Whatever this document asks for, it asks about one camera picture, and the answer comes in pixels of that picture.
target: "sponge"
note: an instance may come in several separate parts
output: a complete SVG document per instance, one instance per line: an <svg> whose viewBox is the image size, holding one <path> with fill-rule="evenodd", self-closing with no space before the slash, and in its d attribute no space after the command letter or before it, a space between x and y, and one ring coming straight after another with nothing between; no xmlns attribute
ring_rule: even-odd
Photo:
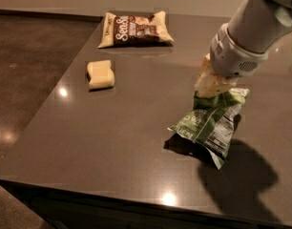
<svg viewBox="0 0 292 229"><path fill-rule="evenodd" d="M110 60L89 62L87 69L90 90L112 88L115 85L115 74Z"/></svg>

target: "brown floor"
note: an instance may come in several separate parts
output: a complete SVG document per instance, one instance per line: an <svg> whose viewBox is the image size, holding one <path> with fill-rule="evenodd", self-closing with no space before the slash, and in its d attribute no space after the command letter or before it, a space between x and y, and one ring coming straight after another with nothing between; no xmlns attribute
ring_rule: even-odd
<svg viewBox="0 0 292 229"><path fill-rule="evenodd" d="M0 164L97 23L0 15ZM0 187L0 229L50 225Z"/></svg>

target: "table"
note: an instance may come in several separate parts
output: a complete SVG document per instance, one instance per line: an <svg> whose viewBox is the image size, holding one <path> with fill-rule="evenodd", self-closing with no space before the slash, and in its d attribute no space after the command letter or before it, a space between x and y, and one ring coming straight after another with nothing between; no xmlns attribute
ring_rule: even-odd
<svg viewBox="0 0 292 229"><path fill-rule="evenodd" d="M240 80L251 93L221 170L167 130L192 109L198 67L227 21L170 14L165 47L100 50L96 28L3 161L0 185L56 228L292 227L292 33ZM86 64L105 59L115 87L90 92Z"/></svg>

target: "gray table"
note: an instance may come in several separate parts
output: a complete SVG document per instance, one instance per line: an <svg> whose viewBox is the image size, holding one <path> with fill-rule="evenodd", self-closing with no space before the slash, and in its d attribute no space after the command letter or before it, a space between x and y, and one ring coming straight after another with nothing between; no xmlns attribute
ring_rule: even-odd
<svg viewBox="0 0 292 229"><path fill-rule="evenodd" d="M292 34L240 81L251 93L220 171L167 131L192 109L198 67L227 21L170 15L173 47L99 50L98 27L0 166L0 184L292 226ZM115 87L89 92L86 62L104 59Z"/></svg>

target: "snack bag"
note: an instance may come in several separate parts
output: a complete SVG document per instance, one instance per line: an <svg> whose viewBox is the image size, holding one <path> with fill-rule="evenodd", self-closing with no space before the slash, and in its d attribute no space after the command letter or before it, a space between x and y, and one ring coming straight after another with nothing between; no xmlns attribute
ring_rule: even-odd
<svg viewBox="0 0 292 229"><path fill-rule="evenodd" d="M206 148L220 169L234 133L234 117L248 93L247 89L233 88L212 98L199 98L195 94L194 110L168 129Z"/></svg>
<svg viewBox="0 0 292 229"><path fill-rule="evenodd" d="M116 16L106 13L99 49L111 46L140 45L174 41L167 32L164 11L146 18L141 16Z"/></svg>

